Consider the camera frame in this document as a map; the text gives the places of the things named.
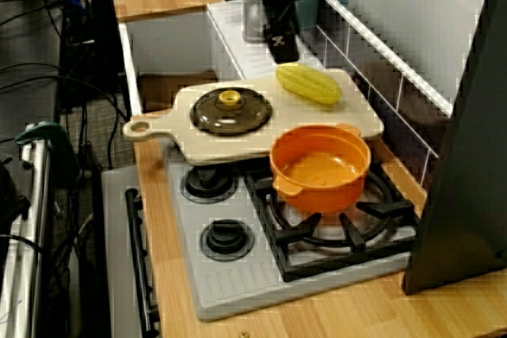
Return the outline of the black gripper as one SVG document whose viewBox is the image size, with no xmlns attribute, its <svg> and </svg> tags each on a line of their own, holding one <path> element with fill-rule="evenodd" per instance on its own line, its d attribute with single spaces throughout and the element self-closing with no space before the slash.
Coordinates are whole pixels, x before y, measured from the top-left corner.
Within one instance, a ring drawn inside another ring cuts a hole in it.
<svg viewBox="0 0 507 338">
<path fill-rule="evenodd" d="M 298 0 L 282 3 L 276 0 L 261 0 L 265 11 L 265 22 L 262 35 L 265 36 L 267 46 L 275 63 L 293 63 L 299 60 L 299 51 L 295 35 L 300 34 L 300 24 L 297 15 Z M 289 27 L 292 33 L 281 35 L 269 32 L 274 26 Z"/>
</svg>

